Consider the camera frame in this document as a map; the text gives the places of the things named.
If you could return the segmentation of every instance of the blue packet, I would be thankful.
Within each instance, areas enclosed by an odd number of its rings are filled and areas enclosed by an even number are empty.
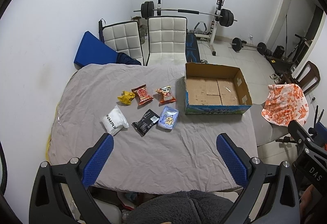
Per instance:
[[[169,106],[165,106],[160,115],[158,126],[164,129],[172,130],[176,123],[178,113],[178,110],[175,110]]]

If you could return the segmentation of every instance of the cardboard box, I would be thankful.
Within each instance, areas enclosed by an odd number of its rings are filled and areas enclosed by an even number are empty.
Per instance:
[[[184,80],[185,114],[243,114],[252,106],[237,67],[187,63]]]

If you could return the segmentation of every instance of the gray fleece blanket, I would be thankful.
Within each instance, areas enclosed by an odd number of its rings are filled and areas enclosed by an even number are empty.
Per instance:
[[[177,192],[143,203],[130,212],[127,224],[218,224],[232,205],[232,201],[214,194]]]
[[[237,187],[216,148],[216,138],[227,133],[250,157],[257,147],[250,111],[243,115],[185,115],[185,83],[182,66],[90,64],[67,84],[51,131],[51,164],[80,157],[106,132],[101,119],[116,105],[130,127],[114,136],[113,151],[96,187],[121,192],[171,194],[177,191],[221,191]],[[147,85],[151,102],[131,105],[119,102],[122,91]],[[153,126],[144,137],[132,127],[148,109],[160,115],[162,95],[155,90],[171,85],[177,99],[169,106],[179,110],[173,130]]]

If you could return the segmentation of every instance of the shoes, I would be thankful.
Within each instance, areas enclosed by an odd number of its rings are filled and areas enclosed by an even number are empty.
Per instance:
[[[274,81],[274,82],[275,82],[275,84],[276,84],[276,85],[278,85],[278,83],[279,83],[280,81],[282,81],[282,80],[281,80],[281,78],[280,78],[280,77],[278,77],[277,79],[275,79],[275,81]]]
[[[279,76],[276,75],[275,73],[273,73],[273,74],[270,76],[271,79],[277,79],[278,77],[279,77]]]

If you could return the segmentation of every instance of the orange patterned towel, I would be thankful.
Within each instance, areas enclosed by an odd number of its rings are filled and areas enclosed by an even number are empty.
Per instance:
[[[291,120],[304,125],[309,115],[308,102],[297,84],[268,85],[269,95],[261,112],[268,122],[288,126]]]

